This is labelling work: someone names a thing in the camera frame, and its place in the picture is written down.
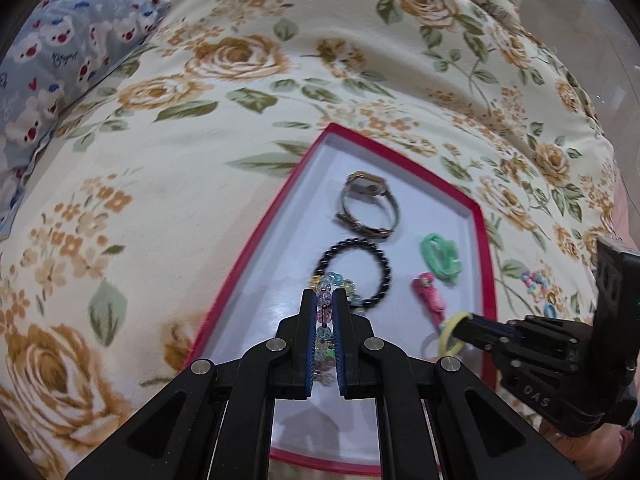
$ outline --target black beaded bracelet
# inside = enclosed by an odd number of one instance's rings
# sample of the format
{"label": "black beaded bracelet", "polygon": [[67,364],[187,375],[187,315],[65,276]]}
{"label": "black beaded bracelet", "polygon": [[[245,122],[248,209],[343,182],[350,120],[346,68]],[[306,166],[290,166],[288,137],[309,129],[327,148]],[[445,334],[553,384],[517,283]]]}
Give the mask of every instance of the black beaded bracelet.
{"label": "black beaded bracelet", "polygon": [[[322,255],[322,258],[320,258],[320,260],[318,261],[318,265],[316,266],[316,270],[314,271],[314,276],[311,279],[311,287],[315,288],[318,282],[322,280],[322,277],[324,276],[325,271],[327,270],[327,267],[329,266],[329,263],[331,262],[333,257],[336,254],[340,254],[341,252],[348,249],[364,249],[365,251],[370,253],[380,265],[380,270],[382,271],[382,279],[380,280],[378,291],[366,300],[353,300],[353,298],[360,297],[357,295],[351,296],[352,300],[350,300],[349,303],[351,309],[372,308],[376,306],[378,302],[382,300],[382,298],[385,297],[385,294],[389,289],[389,284],[391,283],[391,267],[389,267],[389,260],[386,259],[385,253],[383,253],[375,243],[369,241],[366,238],[347,238],[346,240],[343,240],[331,246],[329,250],[325,251]],[[349,280],[344,281],[353,285],[353,283]]]}

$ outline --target green hair tie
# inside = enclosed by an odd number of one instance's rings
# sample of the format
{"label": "green hair tie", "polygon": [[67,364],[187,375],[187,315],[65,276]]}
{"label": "green hair tie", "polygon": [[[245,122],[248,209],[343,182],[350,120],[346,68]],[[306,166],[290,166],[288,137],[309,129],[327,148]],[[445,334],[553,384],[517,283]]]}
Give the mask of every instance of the green hair tie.
{"label": "green hair tie", "polygon": [[431,233],[421,242],[420,252],[436,278],[453,285],[458,283],[462,263],[458,259],[458,248],[453,241],[445,240],[437,233]]}

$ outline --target tray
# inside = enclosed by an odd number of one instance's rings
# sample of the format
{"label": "tray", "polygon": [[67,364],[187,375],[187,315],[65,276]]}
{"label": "tray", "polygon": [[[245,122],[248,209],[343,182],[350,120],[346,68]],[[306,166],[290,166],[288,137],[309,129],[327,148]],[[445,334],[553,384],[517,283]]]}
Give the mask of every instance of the tray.
{"label": "tray", "polygon": [[[204,322],[190,360],[226,362],[273,337],[283,317],[300,307],[302,290],[322,253],[356,236],[337,220],[338,197],[348,174],[363,170],[385,178],[401,209],[401,222],[379,243],[392,269],[381,303],[364,313],[376,336],[408,355],[437,355],[437,334],[411,281],[428,270],[419,250],[428,233],[454,240],[463,272],[458,285],[438,282],[447,316],[468,310],[495,319],[495,291],[488,239],[476,202],[405,156],[338,124],[330,124],[286,181],[240,254]],[[390,211],[350,201],[354,216],[373,226],[390,225]],[[331,262],[353,280],[358,293],[375,293],[377,264],[364,251],[348,251]],[[487,356],[465,349],[465,364],[490,385],[495,369]],[[314,382],[307,402],[276,402],[271,456],[320,470],[380,474],[373,400],[343,400],[337,384]]]}

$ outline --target pink hair clip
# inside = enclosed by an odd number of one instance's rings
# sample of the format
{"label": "pink hair clip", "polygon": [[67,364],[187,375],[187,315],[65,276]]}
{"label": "pink hair clip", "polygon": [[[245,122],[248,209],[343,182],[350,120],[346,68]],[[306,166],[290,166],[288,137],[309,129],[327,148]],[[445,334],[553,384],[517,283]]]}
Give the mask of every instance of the pink hair clip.
{"label": "pink hair clip", "polygon": [[444,309],[447,307],[447,302],[440,297],[440,292],[433,285],[435,279],[432,272],[424,272],[412,281],[412,287],[427,307],[431,323],[439,332],[444,322]]}

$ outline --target bedspread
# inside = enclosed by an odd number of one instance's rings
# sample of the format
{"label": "bedspread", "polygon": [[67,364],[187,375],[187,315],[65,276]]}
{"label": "bedspread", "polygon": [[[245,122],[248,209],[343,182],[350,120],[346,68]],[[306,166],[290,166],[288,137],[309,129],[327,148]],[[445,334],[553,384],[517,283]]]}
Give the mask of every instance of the bedspread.
{"label": "bedspread", "polygon": [[613,150],[579,83],[521,28],[520,1],[172,0],[152,41],[69,110],[0,246],[0,408],[45,478],[181,370],[332,121],[478,201],[500,320],[543,313],[527,269],[559,317],[590,318]]}

